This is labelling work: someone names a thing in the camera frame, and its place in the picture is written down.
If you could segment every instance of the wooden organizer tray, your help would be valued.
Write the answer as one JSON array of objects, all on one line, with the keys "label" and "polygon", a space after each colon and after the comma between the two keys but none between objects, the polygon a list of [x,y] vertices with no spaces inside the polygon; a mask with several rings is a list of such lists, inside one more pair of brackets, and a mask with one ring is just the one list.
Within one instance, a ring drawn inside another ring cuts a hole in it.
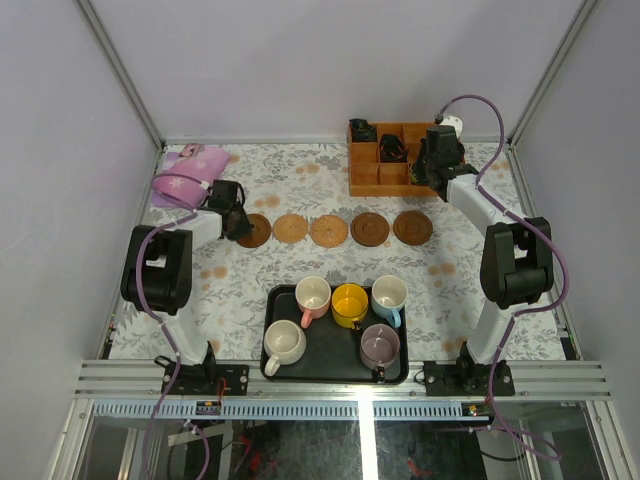
[{"label": "wooden organizer tray", "polygon": [[407,163],[380,162],[378,142],[353,142],[349,127],[349,194],[352,197],[434,197],[429,187],[412,185],[409,165],[418,159],[420,139],[435,123],[371,123],[378,141],[385,133],[397,135],[409,148]]}]

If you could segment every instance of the yellow mug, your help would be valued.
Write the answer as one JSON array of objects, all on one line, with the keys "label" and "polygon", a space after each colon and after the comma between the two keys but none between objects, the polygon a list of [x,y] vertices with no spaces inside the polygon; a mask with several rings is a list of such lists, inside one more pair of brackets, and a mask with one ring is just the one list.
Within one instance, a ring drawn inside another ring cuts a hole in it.
[{"label": "yellow mug", "polygon": [[356,323],[364,320],[368,308],[367,292],[355,283],[340,285],[331,297],[333,319],[344,328],[356,328]]}]

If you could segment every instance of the pink towel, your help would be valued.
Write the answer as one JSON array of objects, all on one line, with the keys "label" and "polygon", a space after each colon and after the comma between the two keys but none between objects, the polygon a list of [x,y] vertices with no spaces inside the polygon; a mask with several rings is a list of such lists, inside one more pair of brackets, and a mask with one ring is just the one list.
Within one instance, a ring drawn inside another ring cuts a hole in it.
[{"label": "pink towel", "polygon": [[[230,158],[231,155],[221,148],[190,143],[179,154],[168,153],[162,171],[181,173],[213,183],[220,177]],[[165,195],[177,198],[192,207],[199,206],[207,196],[207,191],[200,184],[186,178],[162,177],[157,179],[153,186]],[[156,194],[151,198],[151,204],[156,207],[173,206]]]}]

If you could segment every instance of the glass panel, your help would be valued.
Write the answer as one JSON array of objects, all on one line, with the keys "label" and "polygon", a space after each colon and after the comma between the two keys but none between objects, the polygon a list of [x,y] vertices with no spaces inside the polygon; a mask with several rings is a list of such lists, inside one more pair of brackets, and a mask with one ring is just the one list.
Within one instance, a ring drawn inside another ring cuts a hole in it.
[{"label": "glass panel", "polygon": [[[96,420],[79,478],[127,478],[122,477],[123,454],[128,432],[136,429],[138,436],[128,478],[145,479],[141,446],[146,421]],[[205,479],[362,478],[358,422],[228,420],[197,423],[209,441],[211,457]],[[150,442],[149,448],[152,478],[195,479],[205,461],[200,437],[186,431],[181,422],[169,420],[155,421],[154,435],[158,442]]]},{"label": "glass panel", "polygon": [[[457,422],[204,420],[198,425],[211,453],[205,478],[358,479],[370,478],[376,465],[378,478],[385,480],[605,478],[580,404],[509,403],[500,405],[500,411],[512,427],[554,443],[563,460],[527,455],[503,432],[452,431],[465,428]],[[194,479],[202,469],[203,443],[182,423],[154,422],[149,444],[154,479]],[[146,425],[146,420],[96,418],[78,478],[145,479],[141,451]],[[529,444],[552,454],[541,442]],[[127,468],[129,476],[122,476]]]}]

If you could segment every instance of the table surface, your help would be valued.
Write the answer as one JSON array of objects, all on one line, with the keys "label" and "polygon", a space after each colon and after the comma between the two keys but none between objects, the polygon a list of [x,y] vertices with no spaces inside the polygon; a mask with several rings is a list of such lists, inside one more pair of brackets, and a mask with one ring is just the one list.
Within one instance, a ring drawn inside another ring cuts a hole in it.
[{"label": "table surface", "polygon": [[[480,169],[496,143],[469,143],[466,159]],[[347,223],[373,211],[390,225],[401,212],[420,210],[433,222],[431,239],[410,247],[393,236],[384,245],[363,247],[351,237],[325,249],[310,236],[289,245],[271,238],[256,249],[216,240],[194,252],[193,292],[185,308],[196,315],[198,328],[220,359],[260,358],[267,295],[279,284],[318,275],[330,284],[372,285],[381,275],[402,278],[409,289],[406,305],[410,360],[454,359],[473,332],[484,295],[479,271],[483,237],[471,222],[437,197],[350,197],[346,144],[226,145],[232,159],[222,178],[239,181],[247,194],[247,213],[260,213],[271,224],[287,213],[309,223],[324,214]],[[181,146],[168,151],[180,151]],[[483,183],[508,205],[519,203],[504,154]],[[151,207],[144,223],[160,225],[184,215],[177,209]],[[149,359],[171,349],[156,323],[120,300],[110,358]],[[564,354],[554,315],[523,316],[507,348],[507,358],[561,360]]]}]

